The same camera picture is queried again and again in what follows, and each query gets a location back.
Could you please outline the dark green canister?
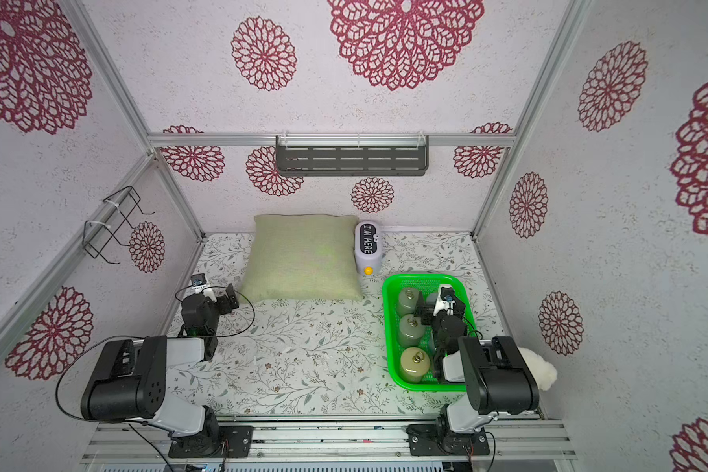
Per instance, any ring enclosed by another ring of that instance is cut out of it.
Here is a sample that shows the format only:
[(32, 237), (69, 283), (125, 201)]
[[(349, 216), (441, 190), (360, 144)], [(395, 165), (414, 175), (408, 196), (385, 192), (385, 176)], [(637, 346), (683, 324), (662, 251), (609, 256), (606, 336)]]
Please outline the dark green canister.
[(402, 348), (417, 347), (425, 336), (426, 326), (413, 315), (402, 317), (398, 323), (397, 342)]
[(401, 317), (413, 315), (417, 310), (417, 305), (421, 296), (421, 291), (414, 287), (404, 287), (399, 291), (396, 303), (396, 313)]

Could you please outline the green plastic basket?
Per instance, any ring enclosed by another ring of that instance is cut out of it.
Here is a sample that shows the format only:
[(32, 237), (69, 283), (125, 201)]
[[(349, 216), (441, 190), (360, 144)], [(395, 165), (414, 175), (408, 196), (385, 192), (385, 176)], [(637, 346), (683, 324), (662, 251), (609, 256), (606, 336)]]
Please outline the green plastic basket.
[(383, 283), (387, 369), (407, 391), (464, 393), (458, 361), (444, 374), (444, 358), (458, 356), (458, 340), (478, 337), (467, 291), (442, 273), (401, 273)]

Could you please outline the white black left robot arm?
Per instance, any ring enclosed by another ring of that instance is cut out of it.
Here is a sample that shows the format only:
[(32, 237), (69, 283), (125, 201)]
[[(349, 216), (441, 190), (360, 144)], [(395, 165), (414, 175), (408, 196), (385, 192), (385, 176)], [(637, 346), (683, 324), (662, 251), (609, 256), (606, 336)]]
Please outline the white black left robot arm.
[(219, 426), (212, 407), (196, 405), (167, 387), (167, 371), (180, 365), (214, 358), (221, 316), (239, 307), (232, 285), (216, 295), (210, 285), (195, 285), (181, 301), (182, 328), (178, 336), (140, 340), (111, 340), (81, 398), (85, 420), (140, 423), (163, 430), (171, 438), (173, 458), (228, 456), (232, 434)]

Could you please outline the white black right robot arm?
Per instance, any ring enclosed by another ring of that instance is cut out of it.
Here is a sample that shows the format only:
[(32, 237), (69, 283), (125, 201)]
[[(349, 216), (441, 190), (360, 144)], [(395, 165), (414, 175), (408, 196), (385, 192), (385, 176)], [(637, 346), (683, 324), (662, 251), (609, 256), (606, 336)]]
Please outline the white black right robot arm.
[(434, 305), (417, 302), (415, 315), (432, 330), (433, 373), (441, 383), (465, 385), (465, 393), (443, 406), (435, 423), (407, 428), (413, 456), (487, 454), (487, 425), (502, 413), (539, 406), (537, 382), (513, 338), (471, 336), (465, 309), (454, 295), (439, 297)]

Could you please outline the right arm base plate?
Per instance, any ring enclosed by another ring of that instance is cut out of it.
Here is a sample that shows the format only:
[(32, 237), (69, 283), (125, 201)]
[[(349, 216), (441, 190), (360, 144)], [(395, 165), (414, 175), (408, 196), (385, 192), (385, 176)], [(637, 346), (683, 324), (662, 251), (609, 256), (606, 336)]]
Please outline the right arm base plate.
[(486, 456), (491, 448), (485, 433), (458, 434), (437, 424), (411, 424), (405, 430), (412, 456)]

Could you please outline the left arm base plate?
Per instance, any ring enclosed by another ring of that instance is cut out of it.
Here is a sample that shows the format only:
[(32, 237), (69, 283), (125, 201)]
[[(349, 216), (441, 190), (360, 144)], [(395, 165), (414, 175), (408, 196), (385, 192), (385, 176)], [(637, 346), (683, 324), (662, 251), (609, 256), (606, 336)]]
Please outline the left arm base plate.
[(247, 458), (253, 442), (252, 426), (219, 426), (194, 436), (174, 438), (169, 458)]

